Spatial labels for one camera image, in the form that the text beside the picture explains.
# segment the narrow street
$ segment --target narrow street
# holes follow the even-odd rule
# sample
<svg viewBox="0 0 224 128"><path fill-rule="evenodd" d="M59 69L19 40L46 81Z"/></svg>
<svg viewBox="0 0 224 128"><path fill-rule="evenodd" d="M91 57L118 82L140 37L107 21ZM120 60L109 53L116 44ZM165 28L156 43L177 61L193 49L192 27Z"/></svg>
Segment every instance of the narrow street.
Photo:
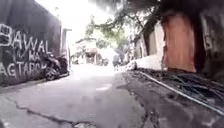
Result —
<svg viewBox="0 0 224 128"><path fill-rule="evenodd" d="M145 111L128 91L118 89L126 82L112 71L77 66L66 78L6 89L0 94L0 120L6 128L70 128L79 122L140 128Z"/></svg>
<svg viewBox="0 0 224 128"><path fill-rule="evenodd" d="M0 120L5 128L222 128L224 118L136 71L80 65L66 78L1 91Z"/></svg>

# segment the road crack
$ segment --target road crack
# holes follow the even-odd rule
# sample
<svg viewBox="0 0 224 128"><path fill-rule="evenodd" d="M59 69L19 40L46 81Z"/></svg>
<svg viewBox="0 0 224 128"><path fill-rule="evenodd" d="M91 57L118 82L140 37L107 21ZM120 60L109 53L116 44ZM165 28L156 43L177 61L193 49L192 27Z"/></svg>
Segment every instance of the road crack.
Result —
<svg viewBox="0 0 224 128"><path fill-rule="evenodd" d="M19 110L26 111L28 114L31 114L31 115L35 115L35 116L45 118L45 119L50 120L50 121L52 121L54 123L57 123L59 125L70 124L71 126L74 126L74 125L77 124L77 122L73 122L73 121L69 121L69 120L65 120L65 119L59 119L59 118L54 117L54 116L44 115L41 112L36 112L36 111L33 111L33 110L31 110L27 107L20 106L16 101L11 100L10 98L6 98L6 99L8 101L12 102L16 106L16 108L19 109Z"/></svg>

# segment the graffiti wall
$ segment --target graffiti wall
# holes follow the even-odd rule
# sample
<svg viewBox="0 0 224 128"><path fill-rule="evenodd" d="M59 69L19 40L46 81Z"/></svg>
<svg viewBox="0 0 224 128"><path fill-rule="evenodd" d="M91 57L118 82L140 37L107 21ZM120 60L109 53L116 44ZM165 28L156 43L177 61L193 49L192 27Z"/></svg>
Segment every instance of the graffiti wall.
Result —
<svg viewBox="0 0 224 128"><path fill-rule="evenodd" d="M60 22L33 0L2 1L9 11L0 16L0 86L40 79L43 55L60 54Z"/></svg>

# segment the wall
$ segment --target wall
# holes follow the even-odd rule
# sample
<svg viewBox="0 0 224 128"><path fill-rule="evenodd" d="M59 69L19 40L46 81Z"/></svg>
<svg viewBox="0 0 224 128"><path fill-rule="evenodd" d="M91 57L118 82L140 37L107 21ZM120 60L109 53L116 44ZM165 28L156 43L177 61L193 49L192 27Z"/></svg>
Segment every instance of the wall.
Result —
<svg viewBox="0 0 224 128"><path fill-rule="evenodd" d="M161 70L162 69L161 62L162 62L162 57L163 57L163 46L164 46L164 40L163 40L164 32L163 32L160 22L158 22L155 25L153 35L154 35L153 43L155 43L154 51L156 51L156 53L153 55L145 56L141 59L137 59L136 62L137 62L137 66L140 68L151 68L151 69L155 69L155 70Z"/></svg>
<svg viewBox="0 0 224 128"><path fill-rule="evenodd" d="M224 83L224 4L201 13L206 64L204 73Z"/></svg>
<svg viewBox="0 0 224 128"><path fill-rule="evenodd" d="M43 55L60 54L60 31L34 0L0 0L0 85L41 78Z"/></svg>

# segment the house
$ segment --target house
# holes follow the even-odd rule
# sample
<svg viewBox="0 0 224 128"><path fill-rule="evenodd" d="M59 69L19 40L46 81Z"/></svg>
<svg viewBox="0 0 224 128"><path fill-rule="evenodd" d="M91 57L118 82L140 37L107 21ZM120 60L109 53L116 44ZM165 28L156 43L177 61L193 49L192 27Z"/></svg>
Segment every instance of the house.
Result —
<svg viewBox="0 0 224 128"><path fill-rule="evenodd" d="M136 60L138 67L161 69L163 62L168 69L202 73L223 82L223 7L219 0L164 0L160 19L148 21L136 45L147 53Z"/></svg>

